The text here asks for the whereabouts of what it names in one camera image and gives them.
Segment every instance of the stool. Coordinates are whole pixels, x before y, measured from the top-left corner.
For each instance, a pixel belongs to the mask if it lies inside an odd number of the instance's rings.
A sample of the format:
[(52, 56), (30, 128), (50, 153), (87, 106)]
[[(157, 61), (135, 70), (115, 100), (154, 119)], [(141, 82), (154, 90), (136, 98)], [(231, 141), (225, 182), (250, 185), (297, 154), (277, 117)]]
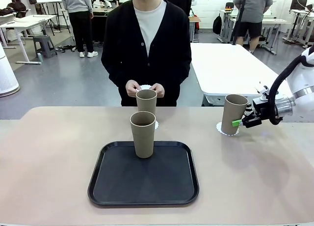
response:
[[(57, 52), (54, 48), (50, 36), (48, 35), (35, 36), (33, 37), (33, 41), (36, 56), (38, 56), (38, 53), (41, 53), (46, 58), (51, 58), (54, 53), (57, 55)], [(41, 49), (37, 49), (36, 42), (40, 44)]]

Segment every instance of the cup rim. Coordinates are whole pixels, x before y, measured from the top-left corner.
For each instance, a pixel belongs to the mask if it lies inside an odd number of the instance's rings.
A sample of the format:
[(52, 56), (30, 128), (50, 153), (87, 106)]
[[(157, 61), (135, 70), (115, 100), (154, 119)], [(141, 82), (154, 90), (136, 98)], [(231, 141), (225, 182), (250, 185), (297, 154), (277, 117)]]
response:
[[(138, 113), (149, 113), (149, 114), (152, 114), (152, 115), (154, 116), (154, 121), (153, 121), (152, 123), (148, 124), (148, 125), (137, 125), (137, 124), (134, 124), (131, 119), (132, 119), (133, 115), (138, 114)], [(130, 117), (130, 123), (131, 123), (132, 125), (136, 126), (136, 127), (148, 127), (148, 126), (152, 125), (152, 124), (155, 123), (155, 122), (156, 122), (156, 116), (155, 116), (153, 113), (151, 113), (151, 112), (145, 112), (145, 111), (142, 111), (142, 112), (135, 112), (135, 113), (132, 114), (131, 117)]]
[[(152, 97), (152, 98), (147, 98), (147, 99), (145, 99), (145, 98), (140, 98), (140, 97), (137, 96), (137, 94), (138, 94), (139, 92), (141, 92), (141, 91), (146, 91), (146, 90), (155, 92), (155, 96)], [(143, 90), (140, 90), (140, 91), (138, 91), (138, 92), (136, 93), (136, 97), (137, 97), (138, 99), (145, 100), (145, 101), (153, 100), (153, 99), (155, 99), (155, 98), (157, 97), (157, 92), (154, 91), (154, 90), (150, 90), (150, 89), (143, 89)]]
[[(236, 103), (233, 103), (233, 102), (231, 102), (231, 101), (229, 101), (229, 100), (227, 99), (228, 96), (240, 96), (240, 97), (243, 97), (243, 98), (246, 99), (246, 103), (243, 103), (243, 104), (236, 104)], [(229, 95), (227, 95), (227, 96), (225, 97), (225, 99), (226, 99), (227, 102), (229, 102), (230, 104), (235, 105), (235, 106), (244, 106), (244, 105), (247, 105), (247, 104), (249, 103), (249, 100), (248, 100), (246, 97), (244, 97), (244, 96), (242, 96), (242, 95), (239, 95), (239, 94), (229, 94)]]

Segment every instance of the black serving tray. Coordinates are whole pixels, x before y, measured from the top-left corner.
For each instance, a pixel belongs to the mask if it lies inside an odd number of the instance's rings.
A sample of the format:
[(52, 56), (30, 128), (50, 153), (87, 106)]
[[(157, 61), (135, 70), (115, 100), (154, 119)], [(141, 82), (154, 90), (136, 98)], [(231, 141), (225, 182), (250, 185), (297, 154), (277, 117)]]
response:
[(135, 154), (132, 141), (106, 145), (88, 187), (100, 206), (171, 206), (194, 201), (199, 193), (190, 148), (181, 142), (156, 141), (150, 158)]

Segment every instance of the white sneaker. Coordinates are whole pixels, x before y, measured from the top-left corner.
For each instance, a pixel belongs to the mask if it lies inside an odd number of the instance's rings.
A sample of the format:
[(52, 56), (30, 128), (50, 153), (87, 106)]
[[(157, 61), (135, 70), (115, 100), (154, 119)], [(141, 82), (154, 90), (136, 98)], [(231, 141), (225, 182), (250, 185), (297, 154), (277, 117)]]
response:
[(92, 53), (88, 53), (87, 54), (87, 57), (89, 57), (89, 58), (92, 58), (92, 57), (95, 57), (95, 56), (98, 56), (98, 52), (93, 51)]

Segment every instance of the brown paper cup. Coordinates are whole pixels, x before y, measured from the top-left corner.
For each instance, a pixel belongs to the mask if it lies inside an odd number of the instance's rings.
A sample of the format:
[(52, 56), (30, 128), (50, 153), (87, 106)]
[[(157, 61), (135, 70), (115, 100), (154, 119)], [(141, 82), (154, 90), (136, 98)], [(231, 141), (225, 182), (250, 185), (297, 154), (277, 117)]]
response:
[(156, 117), (150, 112), (137, 112), (130, 118), (136, 155), (148, 158), (154, 151)]
[(224, 134), (234, 135), (238, 127), (233, 127), (232, 122), (242, 119), (248, 100), (246, 97), (237, 94), (226, 96), (224, 114), (222, 116), (221, 131)]
[(153, 90), (141, 90), (136, 93), (139, 112), (156, 113), (157, 93)]

